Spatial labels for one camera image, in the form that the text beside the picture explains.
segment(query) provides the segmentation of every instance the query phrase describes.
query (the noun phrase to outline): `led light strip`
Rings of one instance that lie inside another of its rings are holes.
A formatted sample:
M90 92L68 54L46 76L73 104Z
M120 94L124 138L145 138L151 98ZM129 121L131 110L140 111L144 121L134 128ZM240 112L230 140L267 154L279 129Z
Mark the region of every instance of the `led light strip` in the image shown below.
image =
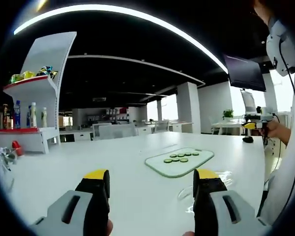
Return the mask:
M178 29L177 27L175 27L175 26L173 26L161 19L158 19L154 16L145 14L140 11L132 10L129 8L120 7L120 6L110 6L110 5L101 5L101 4L84 4L84 5L74 5L74 6L67 6L67 7L55 9L55 10L52 10L49 12L45 12L39 16L36 16L36 17L26 21L21 26L19 26L16 30L14 30L14 34L16 35L20 31L24 30L26 27L28 27L38 21L46 19L48 17L59 15L59 14L66 13L66 12L74 12L74 11L110 11L110 12L116 12L116 13L126 14L126 15L130 15L130 16L135 16L135 17L138 17L141 19L145 19L147 21L151 21L159 26L162 26L162 27L170 30L171 32L178 34L180 37L183 37L184 39L186 39L187 41L192 43L194 46L196 46L201 51L203 51L208 57L210 57L218 66L220 66L222 68L222 70L225 71L225 73L228 74L226 66L213 53L211 53L207 48L205 48L201 43L199 43L193 37L189 36L185 32Z

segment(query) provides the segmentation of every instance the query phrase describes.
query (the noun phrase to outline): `water bottle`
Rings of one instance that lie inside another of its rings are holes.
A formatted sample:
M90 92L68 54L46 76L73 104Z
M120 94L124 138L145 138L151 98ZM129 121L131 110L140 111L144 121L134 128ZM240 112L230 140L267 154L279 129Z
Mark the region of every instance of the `water bottle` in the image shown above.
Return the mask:
M36 128L37 127L37 120L36 120L36 102L31 103L30 108L30 127Z
M31 108L31 105L29 105L29 110L26 114L26 128L30 128L30 108Z
M47 127L47 108L44 107L41 113L41 123L43 127Z
M14 106L14 124L15 129L21 128L21 112L20 112L20 101L16 101L16 105Z

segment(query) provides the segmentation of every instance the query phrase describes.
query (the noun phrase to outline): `monitor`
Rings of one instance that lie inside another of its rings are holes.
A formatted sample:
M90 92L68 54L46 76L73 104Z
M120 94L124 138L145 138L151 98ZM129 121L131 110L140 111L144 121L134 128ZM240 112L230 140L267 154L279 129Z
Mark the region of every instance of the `monitor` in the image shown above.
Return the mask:
M257 113L255 99L252 93L245 90L241 90L242 99L245 104L246 114Z
M265 92L266 86L259 64L224 55L231 86Z

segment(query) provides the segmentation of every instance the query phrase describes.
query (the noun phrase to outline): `white shelf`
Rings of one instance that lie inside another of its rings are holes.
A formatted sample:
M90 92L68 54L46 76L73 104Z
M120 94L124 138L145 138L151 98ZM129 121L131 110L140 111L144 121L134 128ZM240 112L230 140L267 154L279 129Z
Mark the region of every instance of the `white shelf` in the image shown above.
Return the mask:
M3 88L3 91L12 97L22 97L47 91L56 94L57 87L49 75L42 75L7 85Z

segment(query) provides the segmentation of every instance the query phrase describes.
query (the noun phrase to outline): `cable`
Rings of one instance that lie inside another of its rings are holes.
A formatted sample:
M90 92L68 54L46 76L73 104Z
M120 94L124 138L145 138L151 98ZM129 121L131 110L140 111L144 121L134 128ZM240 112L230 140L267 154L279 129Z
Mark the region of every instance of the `cable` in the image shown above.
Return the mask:
M282 41L282 39L280 39L280 42L279 42L279 51L280 51L280 55L281 55L282 61L283 61L284 65L285 65L285 67L286 67L286 69L287 69L287 73L289 74L289 77L290 77L290 80L291 80L291 83L292 83L292 87L293 87L293 91L294 91L294 96L295 96L295 86L294 86L294 84L293 84L293 80L292 80L292 77L291 77L290 71L289 71L289 69L288 69L288 66L287 66L287 64L286 64L286 61L285 61L285 59L284 59L284 57L283 57L283 55L282 55L282 49L281 49L282 43L283 43L283 41ZM292 193L293 193L293 190L294 190L294 187L295 187L295 177L294 177L294 180L293 180L293 184L292 184L292 188L291 188L290 194L289 194L289 196L288 196L288 198L287 198L287 200L286 200L286 203L284 204L284 206L283 206L283 208L282 208L280 214L279 214L278 217L276 218L275 222L277 222L277 220L281 217L282 212L285 210L287 204L289 203L290 198L291 198Z

